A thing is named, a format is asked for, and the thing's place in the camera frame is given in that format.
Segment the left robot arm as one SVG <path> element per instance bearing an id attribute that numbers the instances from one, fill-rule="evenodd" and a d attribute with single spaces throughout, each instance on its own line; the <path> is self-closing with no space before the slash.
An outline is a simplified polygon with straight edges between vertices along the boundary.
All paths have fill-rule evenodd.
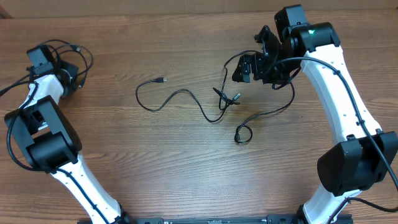
<path id="1" fill-rule="evenodd" d="M 76 90 L 78 67 L 60 58 L 57 49 L 40 44 L 27 51 L 29 74 L 13 85 L 28 84 L 29 93 L 6 114 L 6 146 L 21 168 L 50 174 L 63 184 L 89 215 L 89 223 L 129 223 L 127 213 L 97 181 L 86 164 L 82 144 L 58 102 Z"/>

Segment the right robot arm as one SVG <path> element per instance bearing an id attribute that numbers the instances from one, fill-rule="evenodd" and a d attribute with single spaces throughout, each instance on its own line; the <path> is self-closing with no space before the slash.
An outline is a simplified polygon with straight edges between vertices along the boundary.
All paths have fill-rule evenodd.
<path id="1" fill-rule="evenodd" d="M 315 88 L 328 119 L 333 147 L 319 158 L 320 185 L 295 214 L 268 215 L 267 223 L 351 223 L 342 210 L 360 194 L 392 175 L 397 134 L 384 132 L 363 103 L 345 64 L 334 27 L 311 24 L 301 5 L 274 17 L 277 32 L 264 26 L 254 36 L 262 51 L 240 54 L 234 82 L 260 80 L 273 89 L 291 85 L 303 72 Z"/>

